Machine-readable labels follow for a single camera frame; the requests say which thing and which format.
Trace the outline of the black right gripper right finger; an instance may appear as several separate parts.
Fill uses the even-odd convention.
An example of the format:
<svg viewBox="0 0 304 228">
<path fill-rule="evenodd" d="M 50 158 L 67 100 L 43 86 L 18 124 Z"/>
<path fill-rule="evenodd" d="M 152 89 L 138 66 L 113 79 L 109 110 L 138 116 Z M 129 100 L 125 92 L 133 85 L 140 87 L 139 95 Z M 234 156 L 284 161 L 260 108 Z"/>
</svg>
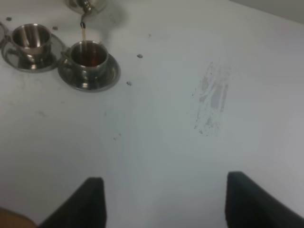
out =
<svg viewBox="0 0 304 228">
<path fill-rule="evenodd" d="M 304 218 L 276 200 L 247 175 L 227 176 L 225 219 L 229 228 L 302 228 Z"/>
</svg>

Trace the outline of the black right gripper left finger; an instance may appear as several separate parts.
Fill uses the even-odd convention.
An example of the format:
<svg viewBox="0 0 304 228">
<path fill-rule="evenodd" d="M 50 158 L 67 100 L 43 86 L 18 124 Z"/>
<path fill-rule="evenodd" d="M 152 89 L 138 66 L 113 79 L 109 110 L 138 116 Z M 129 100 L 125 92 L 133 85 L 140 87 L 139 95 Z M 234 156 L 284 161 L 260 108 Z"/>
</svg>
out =
<svg viewBox="0 0 304 228">
<path fill-rule="evenodd" d="M 40 228 L 105 228 L 106 201 L 102 178 L 88 178 L 40 225 Z"/>
</svg>

